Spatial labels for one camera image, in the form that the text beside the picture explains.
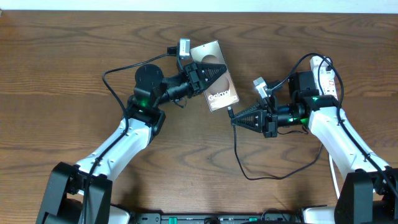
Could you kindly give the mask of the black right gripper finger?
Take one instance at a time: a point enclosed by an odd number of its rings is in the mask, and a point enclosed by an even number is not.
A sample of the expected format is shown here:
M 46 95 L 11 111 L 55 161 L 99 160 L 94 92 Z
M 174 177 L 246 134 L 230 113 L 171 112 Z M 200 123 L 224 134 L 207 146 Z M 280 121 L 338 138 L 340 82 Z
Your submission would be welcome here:
M 264 107 L 260 103 L 256 103 L 238 113 L 238 117 L 256 116 L 264 111 Z
M 247 114 L 236 115 L 231 124 L 249 129 L 251 131 L 262 133 L 264 125 L 262 112 L 250 112 Z

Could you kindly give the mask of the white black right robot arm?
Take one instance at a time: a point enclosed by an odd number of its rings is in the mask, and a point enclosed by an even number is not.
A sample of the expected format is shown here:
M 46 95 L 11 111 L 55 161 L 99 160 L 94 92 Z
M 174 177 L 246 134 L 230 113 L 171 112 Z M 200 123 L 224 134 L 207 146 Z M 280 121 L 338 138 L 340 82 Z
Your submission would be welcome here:
M 323 144 L 345 180 L 335 206 L 302 208 L 301 222 L 397 223 L 397 169 L 366 145 L 335 96 L 319 94 L 312 72 L 289 78 L 292 102 L 287 105 L 278 104 L 271 93 L 277 82 L 258 78 L 254 85 L 260 98 L 240 113 L 229 110 L 232 126 L 275 138 L 279 127 L 303 125 Z

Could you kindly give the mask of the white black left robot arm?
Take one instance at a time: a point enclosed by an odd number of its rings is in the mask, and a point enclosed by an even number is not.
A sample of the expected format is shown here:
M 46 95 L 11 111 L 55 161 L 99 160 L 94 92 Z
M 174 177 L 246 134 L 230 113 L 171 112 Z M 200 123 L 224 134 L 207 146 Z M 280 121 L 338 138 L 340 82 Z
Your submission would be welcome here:
M 36 222 L 129 223 L 131 213 L 111 203 L 113 183 L 159 134 L 165 120 L 159 105 L 201 94 L 226 71 L 224 64 L 192 62 L 167 78 L 154 64 L 140 66 L 118 128 L 86 158 L 53 168 Z

